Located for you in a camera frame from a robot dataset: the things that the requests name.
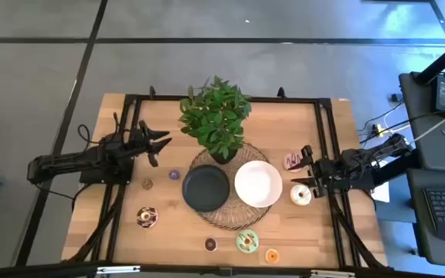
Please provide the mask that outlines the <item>mint green frosted donut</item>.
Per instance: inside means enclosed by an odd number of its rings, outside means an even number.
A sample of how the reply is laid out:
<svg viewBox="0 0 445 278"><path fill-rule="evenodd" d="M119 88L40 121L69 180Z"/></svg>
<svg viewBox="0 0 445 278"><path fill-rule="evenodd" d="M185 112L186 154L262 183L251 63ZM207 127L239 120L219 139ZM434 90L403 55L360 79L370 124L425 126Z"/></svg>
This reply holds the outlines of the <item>mint green frosted donut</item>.
<svg viewBox="0 0 445 278"><path fill-rule="evenodd" d="M253 230L243 230L236 236L236 247L242 253L254 253L259 247L259 237Z"/></svg>

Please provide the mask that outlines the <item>black diagonal stand pole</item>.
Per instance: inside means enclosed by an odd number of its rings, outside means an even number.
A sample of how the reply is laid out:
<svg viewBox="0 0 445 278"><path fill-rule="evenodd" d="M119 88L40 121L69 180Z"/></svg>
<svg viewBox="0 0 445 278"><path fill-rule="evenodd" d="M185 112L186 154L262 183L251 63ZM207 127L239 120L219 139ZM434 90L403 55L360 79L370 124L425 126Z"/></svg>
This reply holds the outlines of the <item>black diagonal stand pole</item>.
<svg viewBox="0 0 445 278"><path fill-rule="evenodd" d="M430 83L436 76L445 70L445 53L432 62L424 71L414 77L418 84Z"/></svg>

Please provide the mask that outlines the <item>green plant in black pot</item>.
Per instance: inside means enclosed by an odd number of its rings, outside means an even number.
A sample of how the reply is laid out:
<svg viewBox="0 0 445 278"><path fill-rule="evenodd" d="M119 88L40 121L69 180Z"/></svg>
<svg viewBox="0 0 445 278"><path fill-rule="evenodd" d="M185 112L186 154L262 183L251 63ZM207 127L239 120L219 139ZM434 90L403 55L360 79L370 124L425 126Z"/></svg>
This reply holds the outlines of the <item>green plant in black pot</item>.
<svg viewBox="0 0 445 278"><path fill-rule="evenodd" d="M252 111L251 97L219 76L188 88L179 101L181 132L193 137L218 164L227 164L243 147L243 122Z"/></svg>

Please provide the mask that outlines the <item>silver metal bracket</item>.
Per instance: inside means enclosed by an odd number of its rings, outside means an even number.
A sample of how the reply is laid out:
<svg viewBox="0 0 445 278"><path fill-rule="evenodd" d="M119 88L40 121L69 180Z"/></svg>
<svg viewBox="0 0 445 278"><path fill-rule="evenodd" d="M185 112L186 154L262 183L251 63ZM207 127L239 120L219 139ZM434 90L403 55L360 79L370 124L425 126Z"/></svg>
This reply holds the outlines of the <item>silver metal bracket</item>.
<svg viewBox="0 0 445 278"><path fill-rule="evenodd" d="M312 270L310 278L356 278L354 273L336 270Z"/></svg>
<svg viewBox="0 0 445 278"><path fill-rule="evenodd" d="M111 275L117 273L137 273L141 271L140 266L100 266L97 268L97 275Z"/></svg>

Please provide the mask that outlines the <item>black support bar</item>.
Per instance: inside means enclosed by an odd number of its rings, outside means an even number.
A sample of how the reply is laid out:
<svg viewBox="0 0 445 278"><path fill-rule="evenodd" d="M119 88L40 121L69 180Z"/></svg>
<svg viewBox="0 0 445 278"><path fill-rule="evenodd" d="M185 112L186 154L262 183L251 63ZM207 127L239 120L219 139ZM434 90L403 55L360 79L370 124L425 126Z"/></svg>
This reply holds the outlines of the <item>black support bar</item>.
<svg viewBox="0 0 445 278"><path fill-rule="evenodd" d="M402 155L377 170L373 170L374 185L381 185L393 178L404 175L410 168L420 168L420 156L417 149L414 149L410 154Z"/></svg>

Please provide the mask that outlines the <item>white paper sheet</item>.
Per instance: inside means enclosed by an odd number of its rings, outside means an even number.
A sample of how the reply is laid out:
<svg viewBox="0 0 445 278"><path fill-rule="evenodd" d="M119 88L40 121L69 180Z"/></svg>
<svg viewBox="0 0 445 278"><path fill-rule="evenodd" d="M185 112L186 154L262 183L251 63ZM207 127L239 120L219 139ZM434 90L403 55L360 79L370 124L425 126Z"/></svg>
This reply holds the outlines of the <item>white paper sheet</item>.
<svg viewBox="0 0 445 278"><path fill-rule="evenodd" d="M370 195L375 201L389 203L389 182L386 181L371 189Z"/></svg>

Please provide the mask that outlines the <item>black round plate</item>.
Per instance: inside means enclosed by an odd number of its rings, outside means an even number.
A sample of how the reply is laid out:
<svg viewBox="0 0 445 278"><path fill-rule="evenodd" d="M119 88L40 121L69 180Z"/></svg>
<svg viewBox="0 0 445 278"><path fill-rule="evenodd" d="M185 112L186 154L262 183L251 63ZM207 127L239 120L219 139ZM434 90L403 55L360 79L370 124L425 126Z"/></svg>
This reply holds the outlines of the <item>black round plate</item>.
<svg viewBox="0 0 445 278"><path fill-rule="evenodd" d="M205 164L194 167L182 182L185 203L198 212L212 212L222 207L230 193L226 173L220 168Z"/></svg>

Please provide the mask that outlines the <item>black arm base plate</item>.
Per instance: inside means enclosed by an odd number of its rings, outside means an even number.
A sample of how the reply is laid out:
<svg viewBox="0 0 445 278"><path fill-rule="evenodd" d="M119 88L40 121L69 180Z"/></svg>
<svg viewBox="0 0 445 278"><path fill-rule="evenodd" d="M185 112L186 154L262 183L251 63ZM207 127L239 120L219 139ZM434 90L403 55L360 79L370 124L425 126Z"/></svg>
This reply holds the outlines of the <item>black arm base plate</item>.
<svg viewBox="0 0 445 278"><path fill-rule="evenodd" d="M126 185L131 180L133 168L132 157L107 159L91 169L82 171L80 183Z"/></svg>

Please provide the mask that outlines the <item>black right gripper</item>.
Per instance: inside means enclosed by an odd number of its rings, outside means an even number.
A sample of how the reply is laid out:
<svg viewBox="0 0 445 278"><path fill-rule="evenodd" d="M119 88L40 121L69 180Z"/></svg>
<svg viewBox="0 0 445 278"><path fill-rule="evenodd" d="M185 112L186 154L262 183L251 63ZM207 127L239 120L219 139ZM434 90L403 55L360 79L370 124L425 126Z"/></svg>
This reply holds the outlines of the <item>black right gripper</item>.
<svg viewBox="0 0 445 278"><path fill-rule="evenodd" d="M288 171L300 171L305 166L308 166L309 178L294 178L292 182L306 185L312 189L315 198L321 198L328 194L334 194L334 182L338 181L338 170L335 167L335 162L328 158L321 158L315 161L312 158L313 151L310 145L305 145L302 148L301 160L289 161Z"/></svg>

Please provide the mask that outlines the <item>white donut with blue drizzle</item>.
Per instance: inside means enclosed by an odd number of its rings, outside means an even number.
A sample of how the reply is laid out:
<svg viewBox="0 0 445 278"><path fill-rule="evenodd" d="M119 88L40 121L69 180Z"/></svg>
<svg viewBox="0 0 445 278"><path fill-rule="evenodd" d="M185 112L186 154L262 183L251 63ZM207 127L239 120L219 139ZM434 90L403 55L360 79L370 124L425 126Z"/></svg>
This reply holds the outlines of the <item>white donut with blue drizzle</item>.
<svg viewBox="0 0 445 278"><path fill-rule="evenodd" d="M306 185L294 185L290 190L290 199L295 205L309 205L312 199L312 193Z"/></svg>

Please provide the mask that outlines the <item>chocolate donut with pink drizzle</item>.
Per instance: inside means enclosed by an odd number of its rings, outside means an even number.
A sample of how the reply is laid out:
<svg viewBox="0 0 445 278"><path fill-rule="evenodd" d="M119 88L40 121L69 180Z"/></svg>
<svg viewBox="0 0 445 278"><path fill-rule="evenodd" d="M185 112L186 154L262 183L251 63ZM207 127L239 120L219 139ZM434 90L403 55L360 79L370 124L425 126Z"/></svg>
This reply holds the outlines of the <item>chocolate donut with pink drizzle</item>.
<svg viewBox="0 0 445 278"><path fill-rule="evenodd" d="M142 207L137 213L137 224L142 228L151 228L158 221L158 212L154 207Z"/></svg>

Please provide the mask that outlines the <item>grey side desk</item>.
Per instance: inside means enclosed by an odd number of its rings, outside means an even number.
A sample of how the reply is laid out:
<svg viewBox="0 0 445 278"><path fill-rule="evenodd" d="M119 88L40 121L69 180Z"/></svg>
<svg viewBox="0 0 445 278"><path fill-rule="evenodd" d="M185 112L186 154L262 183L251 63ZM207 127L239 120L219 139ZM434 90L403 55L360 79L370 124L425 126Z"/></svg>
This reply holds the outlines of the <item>grey side desk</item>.
<svg viewBox="0 0 445 278"><path fill-rule="evenodd" d="M399 75L399 83L413 137L416 139L420 164L425 169L445 171L445 137L441 132L445 131L445 123L423 135L441 122L443 117L432 110L431 85L418 84L414 80L415 76L415 73L402 73Z"/></svg>
<svg viewBox="0 0 445 278"><path fill-rule="evenodd" d="M423 193L425 188L445 187L445 171L409 169L407 179L416 215L414 229L418 251L428 262L445 266L445 240L435 233Z"/></svg>

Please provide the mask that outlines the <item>long black crossbeam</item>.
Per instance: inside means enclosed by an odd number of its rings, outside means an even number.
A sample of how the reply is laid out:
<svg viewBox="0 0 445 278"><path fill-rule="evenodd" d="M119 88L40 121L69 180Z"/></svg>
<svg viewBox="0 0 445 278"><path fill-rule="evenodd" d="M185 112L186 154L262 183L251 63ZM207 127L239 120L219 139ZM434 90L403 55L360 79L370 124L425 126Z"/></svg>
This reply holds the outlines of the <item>long black crossbeam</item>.
<svg viewBox="0 0 445 278"><path fill-rule="evenodd" d="M281 267L249 267L249 266L176 266L156 264L116 264L107 261L94 262L64 262L33 266L12 266L0 268L0 278L77 278L96 275L100 266L140 266L138 273L197 273L219 276L220 267L232 267L233 275L270 275L299 276L310 278L309 268ZM340 269L326 269L354 273L356 278L445 278L443 275L410 273L392 270L390 268L369 269L364 267L346 266Z"/></svg>

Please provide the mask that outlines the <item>pink donut with dark drizzle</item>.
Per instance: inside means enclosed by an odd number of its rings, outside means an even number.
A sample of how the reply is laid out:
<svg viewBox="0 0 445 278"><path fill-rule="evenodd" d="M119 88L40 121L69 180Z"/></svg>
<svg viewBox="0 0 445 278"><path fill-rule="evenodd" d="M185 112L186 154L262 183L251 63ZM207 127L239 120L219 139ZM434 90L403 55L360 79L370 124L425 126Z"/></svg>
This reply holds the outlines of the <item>pink donut with dark drizzle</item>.
<svg viewBox="0 0 445 278"><path fill-rule="evenodd" d="M283 159L284 169L289 172L293 172L293 173L302 171L303 168L292 169L292 167L298 165L301 162L301 160L302 160L302 157L298 153L292 152L292 153L287 154Z"/></svg>

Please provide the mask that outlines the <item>black aluminium table frame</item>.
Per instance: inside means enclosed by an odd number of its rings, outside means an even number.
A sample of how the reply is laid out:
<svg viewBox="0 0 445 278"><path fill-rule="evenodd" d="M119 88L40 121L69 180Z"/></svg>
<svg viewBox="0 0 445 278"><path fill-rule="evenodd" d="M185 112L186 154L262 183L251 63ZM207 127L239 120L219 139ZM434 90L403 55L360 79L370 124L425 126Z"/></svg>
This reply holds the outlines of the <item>black aluminium table frame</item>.
<svg viewBox="0 0 445 278"><path fill-rule="evenodd" d="M132 179L123 186L95 184L81 192L75 202L63 257L69 259L92 235L110 207L117 214L96 244L91 259L110 263L176 266L249 266L309 269L367 267L329 209L326 198L310 205L295 205L289 196L295 174L283 171L284 191L268 213L253 225L260 238L256 252L236 248L236 231L210 225L184 202L172 169L185 174L201 148L181 132L177 96L108 93L97 117L94 137L114 129L113 113L121 123L133 127L144 120L155 130L169 131L170 144L152 167L145 156L134 159ZM275 167L284 156L309 144L316 156L337 156L342 149L356 147L352 109L347 100L256 97L252 113L244 123L246 140L257 147ZM142 188L153 180L150 190ZM154 207L158 221L151 228L137 224L142 207ZM204 248L206 238L218 242L214 252ZM268 264L265 252L276 249L279 262Z"/></svg>

